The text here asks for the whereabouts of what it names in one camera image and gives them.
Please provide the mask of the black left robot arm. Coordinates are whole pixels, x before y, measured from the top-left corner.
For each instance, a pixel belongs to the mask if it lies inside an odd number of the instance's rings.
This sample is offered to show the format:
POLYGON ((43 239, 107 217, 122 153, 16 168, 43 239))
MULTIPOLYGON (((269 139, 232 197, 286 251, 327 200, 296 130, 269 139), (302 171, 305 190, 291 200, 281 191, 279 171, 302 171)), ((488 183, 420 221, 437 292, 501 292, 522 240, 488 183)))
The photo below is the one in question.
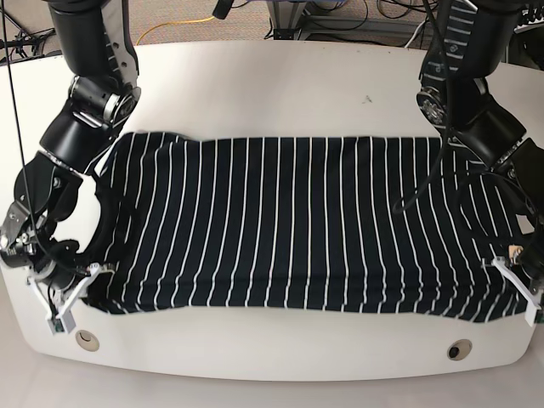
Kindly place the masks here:
POLYGON ((492 96, 487 82, 524 8, 522 1, 440 1, 423 4, 433 38, 422 62, 420 111, 447 143, 457 142, 483 164, 534 227, 520 238, 494 237, 506 265, 543 282, 543 149, 492 96))

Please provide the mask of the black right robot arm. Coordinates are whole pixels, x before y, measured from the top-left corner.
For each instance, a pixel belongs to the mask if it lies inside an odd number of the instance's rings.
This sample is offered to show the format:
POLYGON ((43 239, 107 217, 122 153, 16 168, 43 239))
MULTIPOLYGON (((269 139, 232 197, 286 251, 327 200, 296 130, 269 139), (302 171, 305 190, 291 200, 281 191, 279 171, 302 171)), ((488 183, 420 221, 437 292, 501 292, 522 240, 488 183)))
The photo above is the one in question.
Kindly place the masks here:
POLYGON ((75 210, 85 176, 113 145, 139 101, 139 62, 126 1, 50 1, 48 10, 73 74, 67 99, 31 161, 23 161, 1 226, 1 259, 67 291, 90 276, 94 250, 54 238, 75 210))

